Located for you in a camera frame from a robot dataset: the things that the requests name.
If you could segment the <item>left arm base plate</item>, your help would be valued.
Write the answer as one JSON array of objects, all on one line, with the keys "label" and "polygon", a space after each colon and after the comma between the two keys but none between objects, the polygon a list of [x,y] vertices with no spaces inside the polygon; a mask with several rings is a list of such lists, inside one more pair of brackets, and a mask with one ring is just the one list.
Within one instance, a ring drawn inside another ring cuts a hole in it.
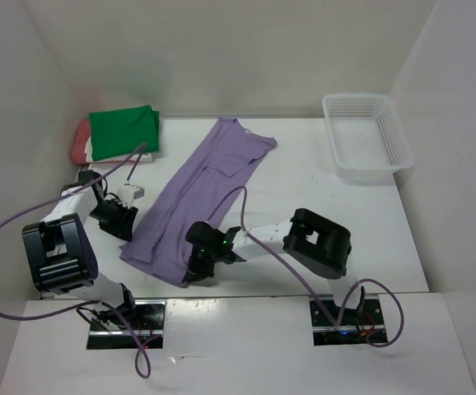
[{"label": "left arm base plate", "polygon": [[[77,314],[89,326],[87,350],[127,350],[138,346],[126,325],[111,312],[80,308]],[[133,313],[123,316],[146,349],[161,349],[164,341],[165,300],[136,300]]]}]

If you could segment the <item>purple t shirt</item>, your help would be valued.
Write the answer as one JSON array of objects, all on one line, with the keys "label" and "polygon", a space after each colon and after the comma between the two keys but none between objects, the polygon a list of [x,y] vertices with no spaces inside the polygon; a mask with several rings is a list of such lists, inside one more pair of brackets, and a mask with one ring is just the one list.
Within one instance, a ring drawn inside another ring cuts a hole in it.
[{"label": "purple t shirt", "polygon": [[206,221],[217,228],[264,157],[277,147],[273,137],[247,131],[236,119],[220,118],[164,187],[122,246],[132,267],[184,287],[192,245],[189,227]]}]

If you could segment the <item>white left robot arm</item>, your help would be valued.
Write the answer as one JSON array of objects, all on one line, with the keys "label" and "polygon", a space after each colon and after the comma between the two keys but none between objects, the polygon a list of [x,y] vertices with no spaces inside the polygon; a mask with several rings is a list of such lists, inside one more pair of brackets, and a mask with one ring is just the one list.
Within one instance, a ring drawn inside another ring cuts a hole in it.
[{"label": "white left robot arm", "polygon": [[93,170],[80,172],[76,183],[63,188],[54,209],[42,221],[25,226],[21,236],[37,290],[95,301],[98,321],[126,329],[141,319],[138,307],[124,284],[100,272],[84,223],[94,218],[100,230],[128,242],[138,209],[119,195],[108,199],[99,177]]}]

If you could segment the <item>cream white t shirt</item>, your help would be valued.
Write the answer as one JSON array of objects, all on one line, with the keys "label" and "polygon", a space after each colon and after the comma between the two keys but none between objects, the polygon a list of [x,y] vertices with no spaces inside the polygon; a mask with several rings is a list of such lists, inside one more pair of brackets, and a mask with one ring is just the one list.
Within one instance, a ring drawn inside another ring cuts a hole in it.
[{"label": "cream white t shirt", "polygon": [[[121,162],[126,159],[126,155],[121,155],[121,156],[113,156],[110,158],[102,159],[102,160],[94,160],[93,156],[93,146],[91,143],[91,138],[89,137],[88,140],[86,141],[86,145],[84,148],[84,154],[85,154],[85,159],[87,163],[115,163],[115,162]],[[153,162],[153,156],[151,153],[143,153],[142,157],[139,160],[142,163],[152,163]]]}]

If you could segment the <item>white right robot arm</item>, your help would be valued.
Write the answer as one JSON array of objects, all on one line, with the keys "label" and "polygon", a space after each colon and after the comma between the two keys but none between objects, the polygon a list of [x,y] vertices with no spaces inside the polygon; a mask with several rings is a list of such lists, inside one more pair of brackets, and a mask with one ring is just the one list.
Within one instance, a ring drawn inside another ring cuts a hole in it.
[{"label": "white right robot arm", "polygon": [[348,268],[351,233],[308,209],[295,210],[287,221],[250,230],[235,226],[222,232],[206,221],[197,221],[185,240],[192,245],[186,283],[213,277],[217,263],[245,263],[271,252],[285,253],[327,280],[336,307],[332,320],[355,324],[362,319],[366,292]]}]

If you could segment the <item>red t shirt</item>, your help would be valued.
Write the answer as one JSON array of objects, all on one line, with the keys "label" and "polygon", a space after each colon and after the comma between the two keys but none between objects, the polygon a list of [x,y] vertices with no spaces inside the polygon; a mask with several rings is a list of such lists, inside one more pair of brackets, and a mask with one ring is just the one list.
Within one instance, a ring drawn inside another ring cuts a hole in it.
[{"label": "red t shirt", "polygon": [[87,163],[84,154],[84,148],[88,138],[91,138],[91,124],[88,118],[80,121],[77,127],[77,134],[70,151],[70,159],[75,165],[89,165],[94,163]]}]

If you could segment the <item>green t shirt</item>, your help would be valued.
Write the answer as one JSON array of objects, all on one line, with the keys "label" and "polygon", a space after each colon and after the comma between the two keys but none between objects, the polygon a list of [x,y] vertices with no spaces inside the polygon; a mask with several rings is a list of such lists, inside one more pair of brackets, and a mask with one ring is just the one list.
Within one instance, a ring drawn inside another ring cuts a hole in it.
[{"label": "green t shirt", "polygon": [[160,113],[150,105],[89,113],[91,157],[107,160],[133,152],[146,143],[146,153],[160,149]]}]

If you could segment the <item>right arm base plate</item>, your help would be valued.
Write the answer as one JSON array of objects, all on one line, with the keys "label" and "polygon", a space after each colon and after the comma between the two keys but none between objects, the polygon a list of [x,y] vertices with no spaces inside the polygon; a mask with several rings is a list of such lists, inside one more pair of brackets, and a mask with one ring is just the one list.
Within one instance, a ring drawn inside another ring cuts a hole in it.
[{"label": "right arm base plate", "polygon": [[376,344],[388,341],[380,301],[376,297],[365,299],[360,313],[346,309],[338,327],[328,320],[315,300],[311,299],[309,305],[314,346],[365,344],[367,336]]}]

